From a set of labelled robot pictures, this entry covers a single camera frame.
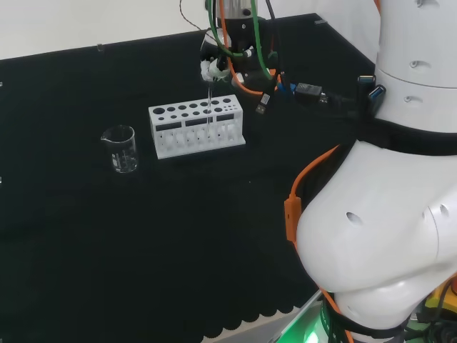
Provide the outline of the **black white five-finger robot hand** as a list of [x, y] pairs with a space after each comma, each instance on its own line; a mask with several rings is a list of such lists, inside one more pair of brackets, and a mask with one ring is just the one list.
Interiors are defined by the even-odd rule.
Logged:
[[276, 41], [263, 18], [218, 18], [201, 44], [201, 78], [210, 84], [229, 81], [251, 96], [271, 93], [281, 80]]

